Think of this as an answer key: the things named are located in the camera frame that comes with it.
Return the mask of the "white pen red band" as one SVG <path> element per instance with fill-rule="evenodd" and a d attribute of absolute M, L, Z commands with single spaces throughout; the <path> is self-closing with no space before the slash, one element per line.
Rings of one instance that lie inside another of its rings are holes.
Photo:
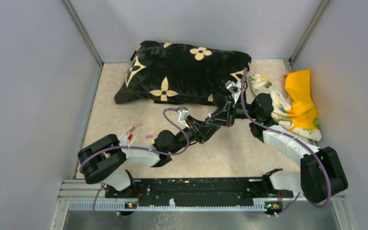
<path fill-rule="evenodd" d="M 119 137 L 119 140 L 121 142 L 126 142 L 128 137 L 132 134 L 132 132 L 134 131 L 135 129 L 135 126 L 134 125 L 131 125 L 127 130 L 125 130 L 123 132 L 123 134 Z"/>

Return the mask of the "white pen brown cap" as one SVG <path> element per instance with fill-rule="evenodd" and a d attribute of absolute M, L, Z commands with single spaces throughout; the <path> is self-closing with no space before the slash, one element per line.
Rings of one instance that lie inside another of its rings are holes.
<path fill-rule="evenodd" d="M 133 131 L 136 129 L 134 125 L 131 125 L 121 136 L 123 142 L 130 142 L 133 138 Z"/>

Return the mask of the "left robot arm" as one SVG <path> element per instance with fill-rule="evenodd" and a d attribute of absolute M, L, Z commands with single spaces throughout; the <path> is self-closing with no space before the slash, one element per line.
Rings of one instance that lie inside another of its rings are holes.
<path fill-rule="evenodd" d="M 123 164 L 139 164 L 148 167 L 162 167 L 173 156 L 183 154 L 192 142 L 203 144 L 221 127 L 187 117 L 187 127 L 175 135 L 169 130 L 159 133 L 150 146 L 135 146 L 110 134 L 78 152 L 80 173 L 87 184 L 104 184 L 112 188 L 123 198 L 134 193 L 135 182 L 131 173 L 122 169 Z"/>

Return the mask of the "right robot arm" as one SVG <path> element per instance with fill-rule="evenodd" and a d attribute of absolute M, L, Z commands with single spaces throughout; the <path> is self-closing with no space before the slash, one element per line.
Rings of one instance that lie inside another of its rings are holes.
<path fill-rule="evenodd" d="M 235 119 L 249 118 L 250 131 L 255 138 L 276 148 L 299 166 L 299 172 L 275 169 L 266 173 L 262 192 L 267 197 L 275 197 L 281 190 L 288 190 L 301 193 L 318 204 L 346 190 L 348 180 L 336 150 L 311 145 L 288 133 L 272 118 L 272 103 L 267 93 L 257 95 L 251 104 L 244 101 L 234 103 L 232 97 L 226 96 L 205 122 L 212 126 L 230 127 Z"/>

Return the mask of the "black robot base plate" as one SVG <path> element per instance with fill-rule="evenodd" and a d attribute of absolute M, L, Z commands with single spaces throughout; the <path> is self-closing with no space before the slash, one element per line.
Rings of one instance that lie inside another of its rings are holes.
<path fill-rule="evenodd" d="M 253 206 L 258 198 L 292 198 L 291 191 L 269 188 L 261 177 L 154 178 L 135 179 L 123 192 L 111 186 L 106 198 L 132 198 L 140 207 L 166 206 L 174 200 L 178 207 Z"/>

